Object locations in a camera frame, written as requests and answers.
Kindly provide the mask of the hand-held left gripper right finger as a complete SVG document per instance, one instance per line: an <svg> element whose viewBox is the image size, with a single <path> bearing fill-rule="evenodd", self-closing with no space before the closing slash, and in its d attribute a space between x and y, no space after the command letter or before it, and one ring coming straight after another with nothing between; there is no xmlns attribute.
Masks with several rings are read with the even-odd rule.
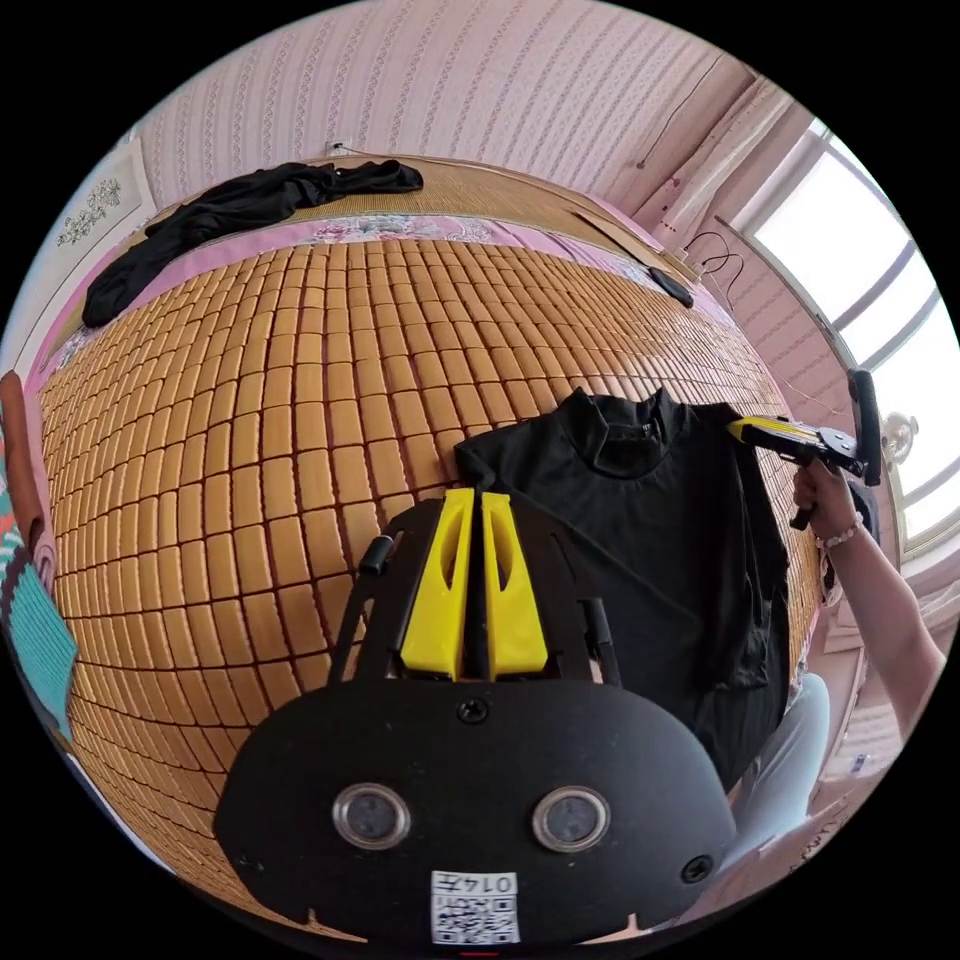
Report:
<svg viewBox="0 0 960 960"><path fill-rule="evenodd" d="M487 648L493 673L540 673L548 650L510 497L481 495Z"/></svg>

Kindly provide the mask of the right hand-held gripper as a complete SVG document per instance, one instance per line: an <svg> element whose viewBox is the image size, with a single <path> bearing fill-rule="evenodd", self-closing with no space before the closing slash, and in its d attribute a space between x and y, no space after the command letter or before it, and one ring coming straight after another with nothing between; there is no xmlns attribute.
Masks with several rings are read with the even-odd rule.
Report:
<svg viewBox="0 0 960 960"><path fill-rule="evenodd" d="M819 459L833 472L843 476L844 470L853 464L847 454L838 452L823 434L788 419L743 417L730 422L727 430L741 443L770 451L782 451L782 455L795 464L795 471L799 466ZM796 530L811 529L809 516L808 511L800 510L796 506L790 522L791 527Z"/></svg>

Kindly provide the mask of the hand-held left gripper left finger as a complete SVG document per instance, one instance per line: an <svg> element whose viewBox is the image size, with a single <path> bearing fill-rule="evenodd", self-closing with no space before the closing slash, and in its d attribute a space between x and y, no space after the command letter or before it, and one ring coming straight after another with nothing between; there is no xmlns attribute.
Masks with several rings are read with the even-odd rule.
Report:
<svg viewBox="0 0 960 960"><path fill-rule="evenodd" d="M400 648L412 673L458 673L466 624L474 492L447 491L413 598Z"/></svg>

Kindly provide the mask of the person's right hand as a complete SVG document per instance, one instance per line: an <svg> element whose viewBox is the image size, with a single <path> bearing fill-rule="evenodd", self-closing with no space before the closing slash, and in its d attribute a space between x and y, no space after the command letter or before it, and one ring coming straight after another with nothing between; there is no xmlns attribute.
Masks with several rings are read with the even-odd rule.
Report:
<svg viewBox="0 0 960 960"><path fill-rule="evenodd" d="M794 501L809 512L809 526L827 550L848 543L863 527L846 480L819 459L796 469Z"/></svg>

